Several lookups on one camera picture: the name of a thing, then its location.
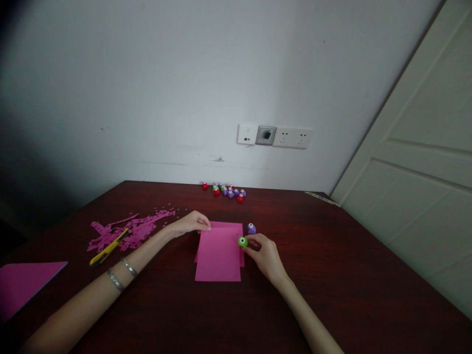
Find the bangle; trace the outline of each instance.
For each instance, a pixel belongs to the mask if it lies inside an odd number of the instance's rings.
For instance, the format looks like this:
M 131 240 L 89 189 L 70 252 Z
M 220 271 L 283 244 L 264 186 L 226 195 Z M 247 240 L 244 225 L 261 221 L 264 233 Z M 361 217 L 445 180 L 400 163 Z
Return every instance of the bangle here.
M 121 261 L 124 263 L 124 266 L 128 268 L 128 270 L 131 272 L 131 274 L 133 275 L 133 278 L 136 278 L 138 274 L 136 273 L 134 268 L 128 264 L 128 261 L 126 260 L 126 258 L 122 258 Z
M 118 288 L 119 292 L 121 293 L 124 290 L 124 287 L 115 277 L 111 268 L 108 268 L 108 276 L 110 277 L 110 280 L 113 282 L 113 284 L 115 284 L 115 286 Z

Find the door panel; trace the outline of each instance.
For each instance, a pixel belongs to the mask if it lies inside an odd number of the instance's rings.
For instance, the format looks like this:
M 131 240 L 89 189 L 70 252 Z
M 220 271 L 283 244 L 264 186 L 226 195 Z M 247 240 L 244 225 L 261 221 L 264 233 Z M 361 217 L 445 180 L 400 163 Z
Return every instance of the door panel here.
M 332 198 L 472 319 L 471 10 L 444 4 Z

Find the wall socket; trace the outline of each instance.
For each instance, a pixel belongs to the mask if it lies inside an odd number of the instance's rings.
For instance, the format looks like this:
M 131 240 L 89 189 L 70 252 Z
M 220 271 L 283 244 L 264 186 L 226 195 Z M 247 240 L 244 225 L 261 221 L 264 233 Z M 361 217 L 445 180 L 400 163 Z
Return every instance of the wall socket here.
M 313 130 L 277 127 L 274 144 L 280 148 L 306 149 L 310 145 Z

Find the electrical outlet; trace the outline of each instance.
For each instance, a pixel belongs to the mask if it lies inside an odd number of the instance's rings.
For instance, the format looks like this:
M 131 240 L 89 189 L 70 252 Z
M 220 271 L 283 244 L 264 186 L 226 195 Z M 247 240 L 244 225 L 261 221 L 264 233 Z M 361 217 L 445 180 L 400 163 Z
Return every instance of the electrical outlet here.
M 257 125 L 250 123 L 240 123 L 237 128 L 238 144 L 254 145 L 257 138 Z
M 312 135 L 311 129 L 277 127 L 272 146 L 306 149 L 310 145 Z

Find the yellow utility knife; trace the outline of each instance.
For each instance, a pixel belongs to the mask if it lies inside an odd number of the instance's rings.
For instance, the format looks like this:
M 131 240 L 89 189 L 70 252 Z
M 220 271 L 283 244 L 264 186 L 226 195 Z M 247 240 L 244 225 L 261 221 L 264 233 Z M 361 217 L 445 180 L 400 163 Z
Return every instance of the yellow utility knife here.
M 96 267 L 100 264 L 103 263 L 105 259 L 109 256 L 110 253 L 113 252 L 113 250 L 121 243 L 121 241 L 124 240 L 124 238 L 128 235 L 128 231 L 133 227 L 131 225 L 129 228 L 124 229 L 123 233 L 118 236 L 118 238 L 113 241 L 107 248 L 105 248 L 103 251 L 101 251 L 99 254 L 97 254 L 95 257 L 92 258 L 90 261 L 90 266 L 91 267 Z

